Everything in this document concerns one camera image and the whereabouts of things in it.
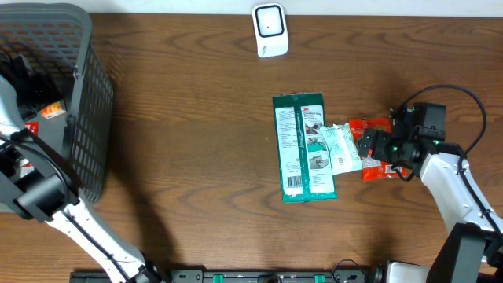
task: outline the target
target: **wood grain surface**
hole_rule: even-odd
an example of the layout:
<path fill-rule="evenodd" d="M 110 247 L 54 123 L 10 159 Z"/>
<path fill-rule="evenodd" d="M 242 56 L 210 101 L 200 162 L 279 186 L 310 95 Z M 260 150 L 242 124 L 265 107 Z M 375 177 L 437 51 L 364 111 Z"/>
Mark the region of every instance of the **wood grain surface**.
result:
<path fill-rule="evenodd" d="M 325 269 L 396 259 L 430 266 L 447 237 L 419 179 L 336 176 L 338 200 L 283 204 L 272 96 L 321 91 L 328 123 L 383 117 L 416 90 L 475 91 L 489 125 L 469 161 L 503 214 L 503 19 L 288 17 L 290 47 L 259 59 L 250 16 L 96 14 L 93 44 L 115 89 L 97 210 L 162 267 Z M 479 110 L 452 90 L 448 141 Z M 99 266 L 62 233 L 0 215 L 0 282 L 66 282 Z"/>

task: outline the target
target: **cable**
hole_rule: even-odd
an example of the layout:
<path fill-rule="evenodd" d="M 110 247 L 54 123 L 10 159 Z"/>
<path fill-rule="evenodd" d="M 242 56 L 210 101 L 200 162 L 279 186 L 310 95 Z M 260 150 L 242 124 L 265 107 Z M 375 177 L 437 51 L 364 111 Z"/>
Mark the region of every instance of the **cable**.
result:
<path fill-rule="evenodd" d="M 0 140 L 2 140 L 5 143 L 10 144 L 10 145 L 12 145 L 14 147 L 18 147 L 20 149 L 24 149 L 24 150 L 26 150 L 26 151 L 28 151 L 30 153 L 33 153 L 36 156 L 42 158 L 44 161 L 46 161 L 54 169 L 54 171 L 56 173 L 56 176 L 64 184 L 64 189 L 63 189 L 64 202 L 60 206 L 60 210 L 62 210 L 64 207 L 66 207 L 68 205 L 68 203 L 70 202 L 70 185 L 68 184 L 66 178 L 64 177 L 63 171 L 57 166 L 57 164 L 53 160 L 51 160 L 49 157 L 45 156 L 44 154 L 42 154 L 38 150 L 33 149 L 33 148 L 29 147 L 29 146 L 23 145 L 20 142 L 13 141 L 10 138 L 4 138 L 4 137 L 2 137 L 0 135 Z"/>
<path fill-rule="evenodd" d="M 8 143 L 14 147 L 18 147 L 20 149 L 24 149 L 30 153 L 33 153 L 35 154 L 36 156 L 42 158 L 44 161 L 46 161 L 53 169 L 54 171 L 56 172 L 56 176 L 61 180 L 61 182 L 64 184 L 64 203 L 63 205 L 61 205 L 59 211 L 61 211 L 61 213 L 64 215 L 64 217 L 98 250 L 100 251 L 101 253 L 103 253 L 103 255 L 112 262 L 112 264 L 114 265 L 114 267 L 119 271 L 119 273 L 124 277 L 124 280 L 126 280 L 126 282 L 129 281 L 129 277 L 127 276 L 127 274 L 124 272 L 124 270 L 122 269 L 122 267 L 119 265 L 119 263 L 113 258 L 113 256 L 111 254 L 109 254 L 103 247 L 101 247 L 75 220 L 72 216 L 70 216 L 69 214 L 67 214 L 64 209 L 67 207 L 67 205 L 69 204 L 69 197 L 70 197 L 70 186 L 66 180 L 66 178 L 64 177 L 63 175 L 63 171 L 57 166 L 57 164 L 51 160 L 49 157 L 45 156 L 44 154 L 42 154 L 41 152 L 39 152 L 38 150 L 36 149 L 33 149 L 29 146 L 26 146 L 26 145 L 23 145 L 22 143 L 18 142 L 18 141 L 13 141 L 9 138 L 4 138 L 0 135 L 0 140 L 4 141 L 5 143 Z"/>
<path fill-rule="evenodd" d="M 466 178 L 466 175 L 464 174 L 464 172 L 466 171 L 466 169 L 463 168 L 463 160 L 466 159 L 466 156 L 468 155 L 468 153 L 477 145 L 477 143 L 480 141 L 480 139 L 482 138 L 482 136 L 484 135 L 484 132 L 486 131 L 486 127 L 487 127 L 487 115 L 486 115 L 486 109 L 484 108 L 484 105 L 482 104 L 482 102 L 480 101 L 480 99 L 473 93 L 471 92 L 469 89 L 466 89 L 462 86 L 457 86 L 457 85 L 453 85 L 453 84 L 445 84 L 445 85 L 435 85 L 435 86 L 429 86 L 429 87 L 426 87 L 422 90 L 419 90 L 417 91 L 415 94 L 413 94 L 411 97 L 407 98 L 407 100 L 405 100 L 398 109 L 402 109 L 402 108 L 405 108 L 406 107 L 406 104 L 409 103 L 409 101 L 411 101 L 412 99 L 414 99 L 416 96 L 418 96 L 419 94 L 422 94 L 423 92 L 426 92 L 426 91 L 429 91 L 429 90 L 434 90 L 434 89 L 454 89 L 454 90 L 460 90 L 464 93 L 466 93 L 467 95 L 469 95 L 471 98 L 473 98 L 473 100 L 477 103 L 477 105 L 479 106 L 480 108 L 480 112 L 482 113 L 482 128 L 480 130 L 480 133 L 479 135 L 477 136 L 477 138 L 471 143 L 471 145 L 464 151 L 463 155 L 460 156 L 458 162 L 457 162 L 457 173 L 461 176 L 461 179 L 463 180 L 463 183 L 464 185 L 466 186 L 466 188 L 468 189 L 468 191 L 470 192 L 470 195 L 472 195 L 473 197 L 473 200 L 477 203 L 477 205 L 479 206 L 479 209 L 482 213 L 483 216 L 486 217 L 488 223 L 493 227 L 494 229 L 494 232 L 496 233 L 496 237 L 497 237 L 497 240 L 500 242 L 500 245 L 503 246 L 503 235 L 501 234 L 501 230 L 499 229 L 499 227 L 497 226 L 496 222 L 493 220 L 493 218 L 490 216 L 490 213 L 491 213 L 491 210 L 489 209 L 486 209 L 482 203 L 482 201 L 479 199 L 479 197 L 477 196 L 477 194 L 475 193 L 475 191 L 473 190 L 472 186 L 470 185 L 470 182 L 468 181 L 468 179 Z"/>
<path fill-rule="evenodd" d="M 361 267 L 360 267 L 360 266 L 359 266 L 359 265 L 358 265 L 358 264 L 357 264 L 357 263 L 356 263 L 353 259 L 342 259 L 342 260 L 340 260 L 340 261 L 339 261 L 339 262 L 338 262 L 338 263 L 337 263 L 337 264 L 333 267 L 333 269 L 332 269 L 332 273 L 331 273 L 331 275 L 332 275 L 332 280 L 333 280 L 335 283 L 340 283 L 340 281 L 339 281 L 339 279 L 340 279 L 340 278 L 339 278 L 339 279 L 337 279 L 337 278 L 336 278 L 335 273 L 336 273 L 337 269 L 339 269 L 339 265 L 340 265 L 341 263 L 343 263 L 343 262 L 352 262 L 352 263 L 354 263 L 354 264 L 356 265 L 356 267 L 360 270 L 360 272 L 362 272 L 362 274 L 363 274 L 363 278 L 364 278 L 364 280 L 363 280 L 363 281 L 366 283 L 366 282 L 369 280 L 369 276 L 367 275 L 367 273 L 365 273 L 365 272 L 363 271 L 363 269 L 362 269 L 362 268 L 361 268 Z M 356 279 L 356 276 L 355 276 L 354 278 L 348 278 L 347 280 L 355 280 L 355 279 Z"/>

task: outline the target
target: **basket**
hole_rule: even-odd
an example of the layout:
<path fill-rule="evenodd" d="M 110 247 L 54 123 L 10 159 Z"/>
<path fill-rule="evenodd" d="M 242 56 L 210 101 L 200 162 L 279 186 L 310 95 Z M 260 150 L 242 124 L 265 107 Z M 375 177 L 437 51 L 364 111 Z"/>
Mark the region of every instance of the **basket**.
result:
<path fill-rule="evenodd" d="M 60 153 L 84 183 L 91 202 L 101 197 L 112 118 L 112 85 L 90 44 L 92 23 L 69 4 L 0 5 L 0 46 L 23 54 L 32 68 L 50 73 L 66 113 L 38 115 L 39 137 Z"/>

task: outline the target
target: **black cable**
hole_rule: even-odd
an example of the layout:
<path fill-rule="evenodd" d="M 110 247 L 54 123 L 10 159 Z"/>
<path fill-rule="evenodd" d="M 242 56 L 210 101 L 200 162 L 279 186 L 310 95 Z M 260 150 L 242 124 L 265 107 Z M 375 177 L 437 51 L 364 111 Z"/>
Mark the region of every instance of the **black cable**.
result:
<path fill-rule="evenodd" d="M 464 93 L 466 93 L 467 95 L 469 95 L 471 98 L 473 98 L 473 100 L 477 103 L 477 105 L 479 106 L 480 108 L 480 111 L 482 113 L 482 128 L 480 130 L 480 133 L 479 135 L 477 136 L 477 138 L 471 143 L 471 145 L 464 151 L 463 155 L 460 156 L 458 162 L 457 162 L 457 173 L 461 176 L 461 179 L 463 180 L 463 183 L 464 185 L 466 186 L 467 190 L 470 192 L 470 195 L 472 195 L 473 197 L 473 200 L 477 203 L 477 205 L 479 206 L 479 209 L 480 211 L 482 212 L 482 215 L 484 217 L 486 217 L 487 221 L 489 222 L 489 224 L 493 227 L 494 229 L 494 232 L 496 233 L 496 237 L 497 237 L 497 240 L 500 242 L 500 245 L 503 246 L 503 235 L 501 235 L 501 231 L 499 229 L 499 227 L 497 226 L 496 222 L 493 220 L 493 218 L 490 216 L 490 213 L 491 213 L 491 210 L 489 209 L 486 209 L 482 203 L 482 201 L 479 199 L 479 197 L 477 196 L 477 194 L 475 193 L 475 191 L 473 190 L 472 186 L 470 185 L 470 182 L 468 181 L 468 179 L 466 178 L 466 175 L 464 174 L 464 172 L 466 171 L 464 168 L 463 168 L 463 160 L 466 159 L 466 156 L 468 155 L 468 153 L 477 145 L 477 143 L 480 141 L 480 139 L 482 138 L 482 136 L 484 135 L 484 132 L 486 131 L 486 127 L 487 127 L 487 115 L 486 115 L 486 109 L 484 108 L 484 105 L 482 104 L 482 102 L 480 101 L 480 99 L 473 93 L 471 92 L 469 89 L 466 89 L 462 86 L 457 86 L 457 85 L 453 85 L 453 84 L 445 84 L 445 85 L 435 85 L 435 86 L 429 86 L 429 87 L 426 87 L 422 90 L 419 90 L 418 92 L 416 92 L 415 94 L 413 94 L 411 97 L 407 98 L 407 100 L 405 100 L 398 109 L 401 109 L 401 108 L 405 108 L 407 103 L 409 103 L 409 101 L 411 101 L 412 99 L 414 99 L 416 96 L 418 96 L 419 94 L 422 94 L 423 92 L 426 92 L 426 91 L 429 91 L 429 90 L 434 90 L 434 89 L 454 89 L 454 90 L 460 90 Z"/>
<path fill-rule="evenodd" d="M 353 259 L 342 259 L 332 269 L 332 273 L 331 273 L 332 280 L 335 283 L 340 283 L 339 279 L 336 278 L 335 273 L 336 273 L 337 269 L 339 269 L 339 265 L 341 263 L 343 263 L 343 262 L 352 262 L 352 263 L 354 263 L 356 265 L 356 267 L 360 270 L 360 272 L 362 272 L 363 278 L 364 278 L 364 282 L 366 283 L 369 280 L 369 275 L 365 271 L 363 271 L 363 269 Z"/>
<path fill-rule="evenodd" d="M 14 147 L 18 147 L 20 149 L 24 149 L 30 153 L 35 154 L 36 156 L 42 158 L 44 161 L 46 161 L 56 172 L 56 176 L 61 180 L 61 182 L 64 183 L 65 189 L 64 191 L 64 203 L 60 207 L 61 213 L 64 215 L 64 217 L 103 255 L 112 262 L 114 267 L 119 271 L 119 273 L 124 277 L 125 282 L 129 281 L 129 277 L 127 274 L 124 272 L 122 267 L 119 265 L 119 263 L 113 258 L 111 254 L 109 254 L 103 247 L 101 247 L 75 220 L 72 216 L 68 215 L 65 211 L 64 208 L 67 207 L 69 204 L 69 197 L 70 197 L 70 186 L 66 180 L 66 178 L 63 175 L 63 171 L 57 166 L 57 164 L 51 160 L 49 157 L 45 156 L 41 152 L 39 152 L 36 149 L 33 149 L 29 146 L 23 145 L 22 143 L 18 141 L 13 141 L 9 138 L 4 138 L 0 135 L 0 140 L 4 141 L 5 143 L 8 143 Z"/>
<path fill-rule="evenodd" d="M 64 189 L 63 189 L 64 202 L 60 206 L 60 210 L 65 208 L 68 205 L 68 203 L 70 202 L 70 185 L 68 184 L 66 178 L 64 177 L 63 171 L 57 166 L 57 164 L 53 160 L 51 160 L 49 157 L 47 157 L 44 154 L 42 154 L 41 152 L 39 152 L 38 150 L 33 149 L 29 146 L 23 145 L 22 143 L 20 143 L 18 141 L 13 141 L 9 138 L 4 138 L 1 135 L 0 135 L 0 140 L 2 140 L 5 143 L 10 144 L 14 147 L 18 147 L 20 149 L 24 149 L 30 153 L 35 154 L 36 156 L 38 156 L 38 157 L 42 158 L 44 161 L 46 161 L 54 169 L 56 176 L 64 184 Z"/>

